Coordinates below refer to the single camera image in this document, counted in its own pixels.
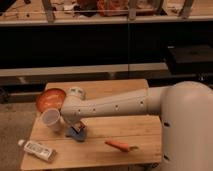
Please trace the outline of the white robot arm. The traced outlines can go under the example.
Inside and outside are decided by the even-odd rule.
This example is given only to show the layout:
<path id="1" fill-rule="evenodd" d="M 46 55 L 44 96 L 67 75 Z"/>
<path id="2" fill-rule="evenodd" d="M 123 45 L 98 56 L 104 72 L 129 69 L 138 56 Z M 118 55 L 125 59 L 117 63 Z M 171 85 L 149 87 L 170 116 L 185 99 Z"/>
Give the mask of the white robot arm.
<path id="1" fill-rule="evenodd" d="M 162 171 L 213 171 L 213 89 L 184 81 L 87 100 L 72 87 L 61 108 L 64 121 L 83 118 L 159 114 L 162 123 Z"/>

